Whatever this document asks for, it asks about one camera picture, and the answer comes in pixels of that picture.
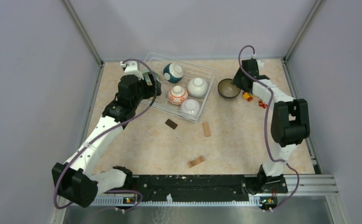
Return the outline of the dark blue bowl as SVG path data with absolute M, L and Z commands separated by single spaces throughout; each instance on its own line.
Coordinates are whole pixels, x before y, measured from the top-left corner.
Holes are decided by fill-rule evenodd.
M 237 97 L 241 90 L 232 84 L 232 79 L 226 78 L 221 80 L 217 85 L 218 93 L 221 97 L 230 99 Z

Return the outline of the blue bowl white dots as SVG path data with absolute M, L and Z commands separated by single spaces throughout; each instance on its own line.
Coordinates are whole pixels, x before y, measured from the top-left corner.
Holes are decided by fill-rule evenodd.
M 168 82 L 176 84 L 183 79 L 184 70 L 177 63 L 169 63 L 163 69 L 163 76 Z

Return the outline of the celadon green bowl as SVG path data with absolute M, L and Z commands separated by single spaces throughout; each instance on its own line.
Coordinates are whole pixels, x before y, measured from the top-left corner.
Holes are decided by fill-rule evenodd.
M 148 82 L 151 81 L 150 76 L 152 75 L 151 72 L 148 69 L 144 69 L 141 71 L 141 73 L 143 74 L 144 79 Z M 160 75 L 158 73 L 154 73 L 156 76 L 156 80 L 160 81 Z

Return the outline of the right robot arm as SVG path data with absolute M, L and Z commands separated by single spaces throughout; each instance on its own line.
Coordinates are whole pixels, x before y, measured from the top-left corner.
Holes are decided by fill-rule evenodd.
M 232 84 L 266 105 L 264 139 L 269 155 L 257 177 L 246 183 L 245 190 L 252 195 L 272 193 L 285 183 L 284 168 L 289 166 L 290 155 L 310 135 L 308 103 L 285 94 L 269 77 L 260 75 L 260 60 L 239 60 L 238 63 Z

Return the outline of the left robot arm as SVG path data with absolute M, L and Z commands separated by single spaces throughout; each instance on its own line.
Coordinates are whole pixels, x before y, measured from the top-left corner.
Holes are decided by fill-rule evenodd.
M 161 95 L 160 88 L 155 73 L 146 72 L 142 79 L 135 75 L 121 77 L 115 98 L 104 108 L 92 133 L 66 162 L 53 166 L 55 197 L 61 196 L 86 208 L 98 194 L 112 189 L 127 193 L 132 189 L 132 171 L 125 167 L 114 166 L 99 174 L 93 170 L 113 139 L 139 117 L 136 109 L 140 102 L 155 100 Z

